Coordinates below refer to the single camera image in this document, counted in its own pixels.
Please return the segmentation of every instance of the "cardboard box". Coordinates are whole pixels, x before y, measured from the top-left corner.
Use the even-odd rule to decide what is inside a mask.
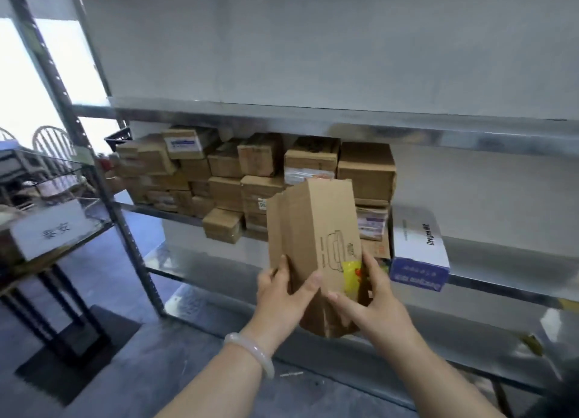
[[[376,259],[390,260],[390,243],[388,232],[385,232],[381,241],[372,241],[370,239],[361,239],[362,246]]]
[[[170,175],[146,175],[140,176],[140,179],[143,186],[158,191],[189,191],[189,182],[180,169]]]
[[[267,232],[267,215],[244,212],[245,227],[256,232]]]
[[[193,195],[199,195],[201,197],[211,197],[211,191],[209,191],[209,181],[207,182],[189,182],[189,188]]]
[[[382,241],[388,222],[388,208],[356,206],[356,214],[360,238]]]
[[[179,160],[181,171],[189,182],[206,182],[211,177],[209,161],[207,159]]]
[[[323,272],[323,290],[345,293],[363,305],[369,304],[351,182],[307,179],[274,195],[267,200],[267,231],[271,267],[277,267],[283,253],[287,255],[293,292],[319,269]],[[325,337],[340,337],[356,330],[320,293],[308,306],[300,325]]]
[[[153,206],[161,211],[178,212],[179,208],[173,194],[168,191],[149,191],[147,197]]]
[[[237,138],[229,139],[207,156],[212,175],[235,179],[243,177],[242,167],[239,164],[239,155],[237,154],[237,145],[241,141],[241,139]]]
[[[450,264],[432,212],[400,205],[391,211],[390,279],[439,292],[448,280]]]
[[[162,134],[172,159],[204,159],[221,143],[215,128],[175,125]]]
[[[215,208],[215,201],[210,197],[193,196],[193,215],[197,218],[204,218]]]
[[[390,145],[344,142],[337,178],[352,180],[355,198],[392,201],[396,189],[396,165]]]
[[[286,184],[297,185],[308,178],[335,179],[339,150],[339,139],[299,137],[284,158]]]
[[[160,134],[149,134],[140,140],[137,154],[145,166],[145,173],[149,175],[167,175],[177,171],[177,166],[169,158],[167,147]]]
[[[145,164],[138,158],[139,140],[117,145],[115,172],[120,177],[138,177],[145,173]]]
[[[242,179],[243,212],[264,214],[267,210],[266,199],[284,190],[284,177],[245,176]]]
[[[126,177],[123,178],[123,186],[127,190],[131,200],[136,204],[149,204],[149,198],[147,193],[149,188],[144,187],[141,184],[139,177]]]
[[[177,212],[183,215],[195,215],[195,205],[191,191],[169,191],[177,206]]]
[[[243,213],[213,209],[203,219],[205,236],[218,241],[235,244],[242,236]]]
[[[243,212],[241,179],[211,177],[209,191],[215,207],[228,211]]]
[[[283,149],[279,133],[254,133],[237,146],[242,173],[261,177],[275,175],[283,163]]]

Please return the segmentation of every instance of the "blue printed box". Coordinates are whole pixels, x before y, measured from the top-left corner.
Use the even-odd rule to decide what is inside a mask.
[[[393,205],[392,244],[392,281],[438,292],[442,290],[448,280],[450,264],[432,212]]]

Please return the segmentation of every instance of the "right hand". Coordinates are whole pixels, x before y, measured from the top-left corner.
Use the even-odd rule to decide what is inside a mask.
[[[362,249],[362,260],[368,269],[373,300],[364,307],[341,293],[324,296],[336,310],[351,319],[386,359],[414,348],[423,339],[410,320],[406,307],[394,296],[388,274],[370,253]]]

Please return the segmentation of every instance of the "hand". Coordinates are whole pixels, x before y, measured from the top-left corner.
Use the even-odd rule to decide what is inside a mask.
[[[350,318],[372,342],[384,358],[400,355],[400,351],[421,343],[406,307],[394,296],[390,278],[375,258],[362,249],[362,260],[368,269],[373,300],[364,307],[341,293],[328,292],[324,296],[336,310]]]
[[[293,295],[288,294],[290,268],[285,255],[275,269],[264,270],[257,277],[257,307],[241,335],[253,340],[272,356],[297,327],[308,304],[320,289],[322,274],[312,273]]]

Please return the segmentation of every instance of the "window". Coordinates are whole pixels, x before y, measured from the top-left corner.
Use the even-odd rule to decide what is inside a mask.
[[[73,103],[101,103],[106,98],[103,84],[95,68],[90,49],[78,20],[71,19],[71,10],[63,10],[63,2],[72,7],[70,0],[54,0],[57,12],[48,17],[52,7],[45,3],[40,8],[36,0],[28,0],[48,50],[54,60]],[[0,0],[0,12],[7,15],[6,3]],[[44,84],[20,39],[12,20],[0,18],[0,127],[12,133],[20,144],[32,148],[34,132],[43,125],[64,129]],[[114,120],[81,118],[82,125],[96,153],[108,154],[111,149],[104,142],[119,129]]]

